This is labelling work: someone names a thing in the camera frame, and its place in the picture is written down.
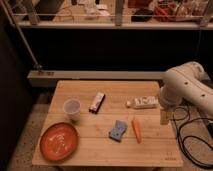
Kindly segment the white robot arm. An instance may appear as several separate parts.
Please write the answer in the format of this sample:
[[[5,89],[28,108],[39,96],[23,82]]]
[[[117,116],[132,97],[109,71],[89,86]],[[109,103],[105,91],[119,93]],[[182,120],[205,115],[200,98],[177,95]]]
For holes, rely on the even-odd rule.
[[[164,73],[164,85],[157,94],[161,107],[161,125],[169,123],[172,110],[182,102],[182,99],[213,116],[213,89],[201,82],[204,75],[204,68],[198,62],[187,62]]]

